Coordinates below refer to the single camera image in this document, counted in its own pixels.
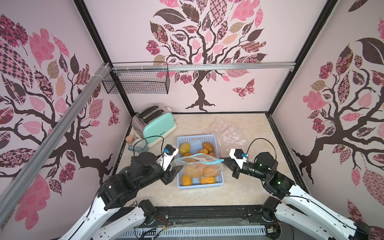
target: toaster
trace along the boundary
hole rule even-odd
[[[177,125],[170,109],[161,104],[154,104],[132,118],[132,127],[139,137],[146,138],[155,135],[166,137]],[[151,147],[161,140],[160,137],[150,137],[145,141],[147,146]]]

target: wire basket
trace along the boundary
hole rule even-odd
[[[125,93],[168,94],[170,83],[168,65],[163,65],[162,62],[154,62],[154,65],[153,69],[148,69],[150,66],[145,66],[145,69],[144,66],[117,67],[113,69],[113,73]],[[103,85],[107,93],[119,93],[112,76],[108,75],[103,80]]]

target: plastic bag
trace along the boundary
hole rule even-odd
[[[176,165],[183,165],[181,173],[188,177],[205,178],[217,177],[223,170],[224,160],[198,153],[188,157],[175,159]]]

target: mug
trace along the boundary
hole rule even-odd
[[[147,143],[145,142],[145,140],[143,140],[142,138],[138,138],[136,139],[131,146],[128,146],[128,149],[130,151],[133,152],[133,146],[135,146],[135,152],[137,152],[138,154],[142,153],[142,152],[146,152],[148,151],[148,148],[147,148]]]

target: blue plastic basket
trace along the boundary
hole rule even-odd
[[[191,145],[191,149],[189,152],[191,154],[198,153],[203,148],[203,143],[209,142],[211,143],[215,148],[215,155],[217,158],[219,158],[218,151],[217,151],[217,145],[216,145],[216,139],[215,136],[212,134],[208,135],[194,135],[194,136],[183,136],[177,138],[177,148],[179,149],[180,146],[183,143],[189,143]],[[183,154],[178,153],[176,158],[182,157]],[[201,188],[201,187],[217,187],[224,184],[224,176],[223,173],[220,172],[220,174],[216,177],[216,183],[213,184],[201,184],[199,178],[192,178],[192,185],[191,186],[183,186],[181,184],[181,177],[183,176],[182,173],[178,173],[177,175],[177,187],[180,189],[194,189],[194,188]]]

